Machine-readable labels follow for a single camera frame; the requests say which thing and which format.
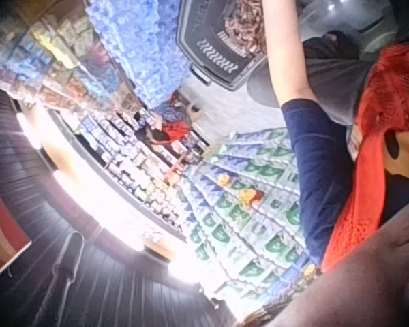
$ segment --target ceiling light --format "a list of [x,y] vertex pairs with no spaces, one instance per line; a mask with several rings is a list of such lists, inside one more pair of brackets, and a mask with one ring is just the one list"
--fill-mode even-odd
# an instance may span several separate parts
[[19,112],[18,114],[16,114],[16,118],[18,122],[20,123],[22,132],[24,133],[26,138],[29,140],[31,146],[35,148],[36,150],[40,150],[42,147],[40,139],[33,132],[32,127],[30,126],[26,116],[22,112]]
[[188,284],[200,282],[202,277],[202,269],[194,254],[188,255],[184,253],[179,255],[168,265],[170,274]]
[[120,219],[112,219],[111,215],[115,215],[104,209],[104,204],[94,203],[85,196],[78,185],[66,174],[60,170],[53,172],[53,177],[58,184],[63,188],[68,195],[90,216],[92,216],[103,228],[112,233],[121,242],[125,243],[135,251],[143,251],[145,246],[142,239],[130,232],[130,228],[126,226]]

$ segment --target black hair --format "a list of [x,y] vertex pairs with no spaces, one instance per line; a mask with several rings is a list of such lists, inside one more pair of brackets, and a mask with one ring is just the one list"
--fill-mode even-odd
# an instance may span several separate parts
[[336,36],[338,45],[338,53],[343,59],[357,60],[359,59],[360,45],[354,40],[351,35],[345,34],[342,31],[332,30],[327,32]]
[[165,142],[170,140],[170,136],[166,132],[160,131],[158,129],[153,129],[151,131],[151,136],[153,136],[153,139],[158,142]]
[[[141,115],[139,112],[137,112],[134,115],[134,119],[136,121],[141,120]],[[135,136],[138,140],[140,140],[143,143],[152,143],[151,140],[148,139],[148,137],[146,136],[146,130],[147,129],[151,129],[150,125],[145,123],[145,125],[143,127],[141,127],[140,129],[138,129],[137,131],[135,131]],[[164,131],[160,131],[158,129],[152,129],[151,130],[151,136],[153,137],[153,139],[156,142],[166,142],[170,140],[170,136],[164,132]]]

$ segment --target supermarket aisle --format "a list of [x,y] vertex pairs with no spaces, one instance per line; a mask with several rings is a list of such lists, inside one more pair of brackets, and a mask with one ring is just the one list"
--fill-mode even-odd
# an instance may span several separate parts
[[194,128],[208,142],[215,142],[233,130],[247,133],[285,126],[281,112],[257,104],[248,95],[246,85],[230,92],[215,83],[206,87],[191,76],[182,84],[181,92],[206,112],[207,115],[200,117]]

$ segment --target person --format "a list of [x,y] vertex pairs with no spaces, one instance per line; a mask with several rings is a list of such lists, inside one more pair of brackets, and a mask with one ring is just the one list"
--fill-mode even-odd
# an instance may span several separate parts
[[409,326],[409,205],[298,298],[242,326]]
[[154,145],[167,145],[176,140],[181,140],[190,131],[189,125],[183,120],[164,121],[161,116],[156,116],[155,126],[150,126],[139,113],[134,119],[140,123],[140,129],[135,136],[142,142],[150,142]]
[[[397,39],[409,44],[409,3],[395,1],[391,5],[401,27]],[[394,32],[397,27],[388,18],[384,18],[387,22],[380,29]],[[376,53],[361,55],[359,48],[352,36],[341,31],[329,31],[303,42],[309,85],[322,109],[340,125],[353,124],[367,77],[376,63]],[[279,108],[266,61],[252,72],[247,92],[255,102]]]
[[[329,118],[309,85],[294,0],[262,1],[269,73],[297,159],[301,226],[326,273],[268,326],[396,326],[393,318],[409,307],[409,217],[398,217],[409,210],[409,0],[390,2],[397,43],[380,53],[348,115],[363,137],[354,163],[346,127]],[[400,238],[405,221],[408,238]],[[307,299],[312,308],[303,312]]]

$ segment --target product in basket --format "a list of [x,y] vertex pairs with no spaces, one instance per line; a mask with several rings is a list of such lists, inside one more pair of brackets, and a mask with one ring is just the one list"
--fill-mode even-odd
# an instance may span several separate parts
[[261,0],[237,0],[234,18],[225,22],[226,32],[239,48],[254,55],[267,51]]

